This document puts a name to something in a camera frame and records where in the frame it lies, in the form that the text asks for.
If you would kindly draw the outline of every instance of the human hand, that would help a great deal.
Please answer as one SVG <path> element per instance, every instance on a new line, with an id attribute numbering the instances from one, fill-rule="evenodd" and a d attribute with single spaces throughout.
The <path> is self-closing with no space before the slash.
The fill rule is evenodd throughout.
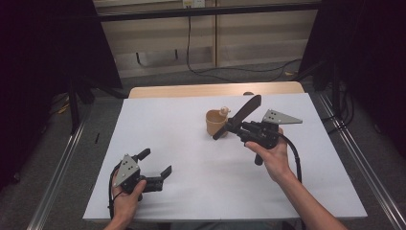
<path id="1" fill-rule="evenodd" d="M 280 183 L 287 176 L 294 175 L 289 168 L 287 144 L 282 138 L 279 139 L 278 144 L 273 149 L 265 149 L 255 142 L 246 142 L 245 147 L 263 159 L 266 170 L 275 182 Z"/>
<path id="2" fill-rule="evenodd" d="M 116 181 L 118 171 L 114 173 L 113 184 Z M 111 192 L 114 199 L 114 218 L 105 229 L 125 229 L 132 221 L 138 207 L 138 197 L 146 187 L 147 182 L 141 180 L 134 188 L 131 194 L 123 191 L 121 186 L 112 187 Z"/>

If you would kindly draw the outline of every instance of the cable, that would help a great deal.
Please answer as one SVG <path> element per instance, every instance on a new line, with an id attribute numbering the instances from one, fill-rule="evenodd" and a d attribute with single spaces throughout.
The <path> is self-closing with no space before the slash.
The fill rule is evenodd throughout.
<path id="1" fill-rule="evenodd" d="M 119 192 L 117 195 L 114 195 L 113 203 L 114 203 L 114 200 L 116 200 L 116 198 L 119 197 L 119 195 L 122 194 L 123 192 L 124 192 L 124 191 L 121 191 L 121 192 Z"/>
<path id="2" fill-rule="evenodd" d="M 295 145 L 293 145 L 293 143 L 289 140 L 289 138 L 287 138 L 285 135 L 283 135 L 283 134 L 281 134 L 279 132 L 275 132 L 275 134 L 277 134 L 279 137 L 281 137 L 287 143 L 287 145 L 289 145 L 289 147 L 292 149 L 293 155 L 295 155 L 296 174 L 298 176 L 299 182 L 302 183 L 301 158 L 299 157 L 298 150 L 296 149 Z"/>
<path id="3" fill-rule="evenodd" d="M 350 107 L 351 110 L 349 110 L 349 107 L 347 106 L 347 95 L 350 95 Z M 350 125 L 350 123 L 352 122 L 353 118 L 354 118 L 354 113 L 355 113 L 355 105 L 354 105 L 354 101 L 353 101 L 353 97 L 352 95 L 349 93 L 349 91 L 346 89 L 345 95 L 343 97 L 343 100 L 345 102 L 345 107 L 347 108 L 347 115 L 346 117 L 343 119 L 342 124 L 340 126 L 337 126 L 336 128 L 330 130 L 327 132 L 327 134 L 331 134 L 335 131 L 338 131 L 342 128 L 348 127 Z"/>
<path id="4" fill-rule="evenodd" d="M 119 194 L 117 194 L 116 196 L 114 196 L 114 198 L 111 197 L 112 196 L 111 195 L 111 185 L 112 185 L 114 173 L 121 166 L 121 164 L 122 164 L 122 162 L 120 161 L 120 163 L 117 164 L 116 167 L 114 167 L 113 172 L 111 172 L 111 174 L 110 174 L 110 180 L 108 182 L 108 206 L 107 206 L 107 208 L 108 208 L 108 210 L 110 212 L 111 219 L 114 218 L 114 200 L 119 195 Z"/>
<path id="5" fill-rule="evenodd" d="M 331 115 L 330 117 L 321 118 L 320 120 L 322 120 L 323 124 L 326 123 L 326 122 L 328 122 L 328 121 L 330 121 L 330 120 L 333 119 L 333 118 L 341 119 L 341 115 L 344 114 L 344 112 L 347 113 L 347 114 L 346 114 L 346 118 L 345 118 L 345 120 L 347 120 L 348 115 L 349 115 L 349 113 L 348 113 L 348 107 L 347 107 L 347 101 L 345 100 L 347 91 L 344 91 L 344 94 L 345 94 L 345 95 L 344 95 L 344 97 L 343 97 L 343 99 L 342 99 L 342 101 L 341 101 L 341 107 L 340 107 L 339 115 L 333 114 L 333 115 Z"/>
<path id="6" fill-rule="evenodd" d="M 188 32 L 188 47 L 187 47 L 187 52 L 186 52 L 186 64 L 188 66 L 188 69 L 192 73 L 194 73 L 194 74 L 196 74 L 198 76 L 211 77 L 211 78 L 216 78 L 216 79 L 229 81 L 229 82 L 237 82 L 235 80 L 228 80 L 228 79 L 221 78 L 219 76 L 207 75 L 207 74 L 204 74 L 204 73 L 214 71 L 214 70 L 238 70 L 238 71 L 246 71 L 246 72 L 253 72 L 253 73 L 266 73 L 266 72 L 272 72 L 272 71 L 282 69 L 281 73 L 277 77 L 275 77 L 272 80 L 269 80 L 269 81 L 275 81 L 275 80 L 279 79 L 282 76 L 283 71 L 284 71 L 284 69 L 286 68 L 287 65 L 289 65 L 291 63 L 294 63 L 296 61 L 301 61 L 302 60 L 301 58 L 293 59 L 293 60 L 288 61 L 287 63 L 285 63 L 284 65 L 282 65 L 280 67 L 276 67 L 276 68 L 272 68 L 272 69 L 265 69 L 265 70 L 251 70 L 251 69 L 243 69 L 243 68 L 237 68 L 237 67 L 218 67 L 218 68 L 210 68 L 210 69 L 207 69 L 207 70 L 195 71 L 195 70 L 193 70 L 191 68 L 191 64 L 190 64 L 190 46 L 191 46 L 192 23 L 191 23 L 191 17 L 190 16 L 188 17 L 188 19 L 189 19 L 189 32 Z"/>

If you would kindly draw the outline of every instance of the wooden cup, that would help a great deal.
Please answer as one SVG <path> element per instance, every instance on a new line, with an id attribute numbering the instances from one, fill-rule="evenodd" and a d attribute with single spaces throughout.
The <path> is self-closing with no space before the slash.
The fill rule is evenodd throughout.
<path id="1" fill-rule="evenodd" d="M 221 116 L 220 110 L 213 109 L 206 113 L 207 133 L 209 133 L 209 135 L 215 135 L 226 123 L 227 116 Z"/>

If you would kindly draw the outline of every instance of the metal frame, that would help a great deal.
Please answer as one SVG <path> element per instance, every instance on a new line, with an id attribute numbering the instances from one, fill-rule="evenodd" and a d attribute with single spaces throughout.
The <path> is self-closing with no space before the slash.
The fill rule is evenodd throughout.
<path id="1" fill-rule="evenodd" d="M 56 199 L 57 192 L 62 183 L 62 178 L 68 169 L 69 162 L 72 159 L 72 156 L 75 153 L 76 146 L 78 145 L 80 136 L 83 132 L 84 125 L 89 119 L 92 105 L 85 107 L 83 112 L 83 119 L 78 125 L 76 132 L 71 134 L 68 144 L 65 148 L 65 151 L 62 154 L 62 157 L 59 161 L 59 164 L 56 167 L 56 171 L 48 184 L 47 190 L 41 198 L 38 206 L 36 207 L 35 213 L 30 221 L 30 224 L 27 227 L 27 230 L 40 230 L 44 227 L 45 221 L 51 212 L 51 208 Z"/>
<path id="2" fill-rule="evenodd" d="M 329 116 L 334 115 L 334 110 L 331 108 L 333 106 L 332 102 L 329 100 L 327 95 L 320 95 L 320 101 L 322 102 L 325 110 Z M 335 127 L 342 127 L 344 123 L 339 119 L 333 119 Z M 340 128 L 338 130 L 344 144 L 347 146 L 352 158 L 358 166 L 360 172 L 364 175 L 367 183 L 375 195 L 377 201 L 381 205 L 383 211 L 387 215 L 392 226 L 396 230 L 406 229 L 406 220 L 403 214 L 400 212 L 396 205 L 396 202 L 382 184 L 382 182 L 377 177 L 376 173 L 373 171 L 370 163 L 365 157 L 362 150 L 358 147 L 355 140 L 352 138 L 350 132 L 346 127 Z"/>
<path id="3" fill-rule="evenodd" d="M 321 8 L 330 8 L 341 6 L 350 1 L 318 1 L 304 3 L 287 3 L 287 4 L 267 4 L 255 6 L 235 6 L 235 7 L 211 7 L 211 8 L 192 8 L 192 9 L 176 9 L 164 11 L 140 11 L 140 12 L 125 12 L 125 13 L 100 13 L 95 16 L 73 16 L 63 17 L 59 20 L 67 22 L 82 22 L 83 20 L 97 20 L 100 22 L 108 21 L 126 21 L 154 18 L 171 18 L 171 17 L 189 17 L 189 16 L 207 16 L 221 14 L 240 14 L 240 13 L 256 13 L 256 12 L 296 12 L 296 11 L 311 11 Z"/>

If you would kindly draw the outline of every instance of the table surface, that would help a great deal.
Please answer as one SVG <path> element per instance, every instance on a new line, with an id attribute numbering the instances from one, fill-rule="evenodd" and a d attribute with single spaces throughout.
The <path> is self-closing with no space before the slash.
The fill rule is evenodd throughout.
<path id="1" fill-rule="evenodd" d="M 238 145 L 240 142 L 235 135 L 230 135 L 230 137 L 227 137 L 226 139 L 228 141 L 213 142 L 213 140 L 209 140 L 210 138 L 206 138 L 207 133 L 203 136 L 199 134 L 204 133 L 204 131 L 190 132 L 187 137 L 182 134 L 185 133 L 185 130 L 190 131 L 202 129 L 200 125 L 201 123 L 199 122 L 200 115 L 202 112 L 206 111 L 208 107 L 214 104 L 226 103 L 231 105 L 232 108 L 241 107 L 241 103 L 243 103 L 242 97 L 236 98 L 228 96 L 241 96 L 245 92 L 261 94 L 263 97 L 263 106 L 261 106 L 261 109 L 257 109 L 247 119 L 253 121 L 260 119 L 261 116 L 263 116 L 263 112 L 270 106 L 273 106 L 273 108 L 276 107 L 276 110 L 281 108 L 283 109 L 282 112 L 288 111 L 289 115 L 303 116 L 300 117 L 304 118 L 303 124 L 284 126 L 283 129 L 286 130 L 286 133 L 289 133 L 289 137 L 292 138 L 291 140 L 294 143 L 296 143 L 295 146 L 298 148 L 298 150 L 304 149 L 304 152 L 307 153 L 306 157 L 302 159 L 302 168 L 306 172 L 306 178 L 311 178 L 306 181 L 307 185 L 309 186 L 309 191 L 311 191 L 319 200 L 321 200 L 322 203 L 326 204 L 328 209 L 332 210 L 334 215 L 337 215 L 338 217 L 364 217 L 366 215 L 365 210 L 363 210 L 362 205 L 359 202 L 359 198 L 356 195 L 356 192 L 353 190 L 350 180 L 345 173 L 344 167 L 341 164 L 334 147 L 329 141 L 328 136 L 325 134 L 323 125 L 318 118 L 314 106 L 312 106 L 311 100 L 308 98 L 308 95 L 304 93 L 301 85 L 297 82 L 267 82 L 134 88 L 131 91 L 129 98 L 140 100 L 128 100 L 124 102 L 122 113 L 116 125 L 116 130 L 118 131 L 115 131 L 112 137 L 109 150 L 101 167 L 101 174 L 99 175 L 98 182 L 95 186 L 94 191 L 96 191 L 96 194 L 94 192 L 92 195 L 92 198 L 89 201 L 89 204 L 92 203 L 92 205 L 88 206 L 88 209 L 89 207 L 90 209 L 86 210 L 84 218 L 95 221 L 103 221 L 106 218 L 104 216 L 105 211 L 101 212 L 101 207 L 98 207 L 98 205 L 100 205 L 98 202 L 100 195 L 98 195 L 97 191 L 104 191 L 103 188 L 105 186 L 102 183 L 105 181 L 103 181 L 103 178 L 107 176 L 106 173 L 109 173 L 107 172 L 109 171 L 108 169 L 112 167 L 109 164 L 114 162 L 114 159 L 121 157 L 118 155 L 118 152 L 125 151 L 133 154 L 132 150 L 134 150 L 134 139 L 137 140 L 137 143 L 143 143 L 143 145 L 152 147 L 151 156 L 148 157 L 146 162 L 143 161 L 143 169 L 146 169 L 144 170 L 144 173 L 147 175 L 149 173 L 157 173 L 155 172 L 156 168 L 165 168 L 168 166 L 169 162 L 176 169 L 171 178 L 169 178 L 169 181 L 167 181 L 165 186 L 166 189 L 164 189 L 163 192 L 148 194 L 149 200 L 146 199 L 141 204 L 142 207 L 140 207 L 140 212 L 137 214 L 136 219 L 155 219 L 159 221 L 171 219 L 214 220 L 218 218 L 295 218 L 297 214 L 295 214 L 294 210 L 289 207 L 290 205 L 288 204 L 288 201 L 282 196 L 279 196 L 281 191 L 278 192 L 279 189 L 277 185 L 273 185 L 269 182 L 270 179 L 266 172 L 259 172 L 262 170 L 262 168 L 254 166 L 251 155 L 248 153 L 242 154 L 243 156 L 240 154 L 237 156 L 235 155 L 236 152 L 244 151 L 244 149 Z M 266 96 L 266 94 L 281 94 L 281 92 L 288 94 L 285 94 L 285 96 Z M 177 111 L 182 111 L 184 105 L 191 109 L 187 111 L 188 116 L 183 117 L 185 118 L 184 120 L 187 121 L 182 122 L 182 124 L 187 123 L 188 125 L 186 126 L 184 126 L 184 124 L 179 124 L 176 119 L 173 120 L 173 118 L 178 117 Z M 156 109 L 164 112 L 160 112 L 158 117 L 156 117 L 155 113 L 146 114 L 146 111 L 155 111 Z M 169 124 L 168 122 L 163 123 L 163 115 L 165 116 L 166 120 L 171 120 L 172 122 Z M 146 124 L 152 123 L 154 123 L 154 126 L 145 126 Z M 306 138 L 304 141 L 304 139 L 301 137 L 306 135 L 306 131 L 309 129 L 313 131 L 313 135 L 311 138 Z M 170 140 L 168 138 L 163 138 L 163 136 L 168 136 L 169 134 L 172 137 Z M 187 149 L 187 155 L 182 153 L 185 152 L 184 148 Z M 171 150 L 170 156 L 165 154 L 167 150 Z M 244 165 L 244 168 L 246 168 L 243 177 L 255 176 L 256 178 L 255 180 L 251 180 L 251 182 L 255 183 L 255 185 L 248 186 L 251 188 L 251 192 L 248 191 L 248 188 L 242 188 L 240 186 L 239 176 L 232 176 L 239 174 L 239 166 L 241 165 Z M 323 171 L 329 173 L 323 173 L 320 175 L 318 172 L 315 172 L 316 168 L 318 172 Z M 193 192 L 191 194 L 183 194 L 182 197 L 179 197 L 179 193 L 185 193 L 185 188 L 183 188 L 185 187 L 185 181 L 187 181 L 188 186 L 190 186 L 188 187 L 189 189 L 192 189 L 193 191 L 200 190 L 200 182 L 205 179 L 207 180 L 207 173 L 212 174 L 212 176 L 209 176 L 209 178 L 217 178 L 217 180 L 220 177 L 228 176 L 225 182 L 227 182 L 226 184 L 229 184 L 230 186 L 221 186 L 224 185 L 223 181 L 221 181 L 220 184 L 215 185 L 217 188 L 216 191 L 220 191 L 222 194 L 228 194 L 228 199 L 225 199 L 224 196 L 218 195 L 218 193 L 211 194 L 212 192 L 210 192 L 210 190 L 207 191 L 207 189 L 203 190 L 203 193 Z M 199 178 L 197 180 L 200 182 L 196 183 L 195 180 L 190 179 L 192 175 Z M 250 194 L 252 193 L 252 187 L 262 189 L 257 191 L 257 195 L 255 197 L 250 198 L 251 201 L 249 205 L 248 203 L 243 203 L 242 207 L 238 206 L 241 204 L 233 202 L 233 200 L 240 200 L 243 199 L 243 197 L 251 196 Z M 233 188 L 239 188 L 238 193 L 236 193 L 235 189 Z M 331 201 L 331 195 L 334 195 L 334 200 L 340 200 L 338 204 L 336 201 Z M 202 196 L 204 198 L 193 198 L 190 196 Z M 234 205 L 236 207 L 232 208 L 232 210 L 234 210 L 232 212 L 230 209 L 227 209 L 229 211 L 223 210 L 224 207 L 222 205 L 214 208 L 212 205 L 207 206 L 208 202 L 204 200 L 208 199 L 211 201 L 209 203 L 219 205 L 222 202 L 226 202 L 228 205 Z M 268 199 L 268 204 L 272 203 L 277 205 L 263 205 L 263 201 L 265 199 Z M 351 205 L 346 205 L 345 203 L 349 202 L 349 200 L 351 200 Z M 155 205 L 156 202 L 161 203 L 162 205 L 158 207 Z M 211 212 L 198 211 L 193 208 L 196 206 L 206 207 Z M 356 210 L 353 214 L 349 214 L 349 210 L 346 208 L 350 206 L 351 210 Z M 262 207 L 264 210 L 263 212 L 254 212 L 255 210 L 258 210 L 258 208 L 249 210 L 249 207 Z M 178 210 L 175 212 L 177 214 L 174 212 L 159 212 L 161 209 L 168 208 Z"/>
<path id="2" fill-rule="evenodd" d="M 304 89 L 295 81 L 153 86 L 135 87 L 128 98 L 238 96 L 246 92 L 261 95 L 291 94 L 304 93 Z"/>

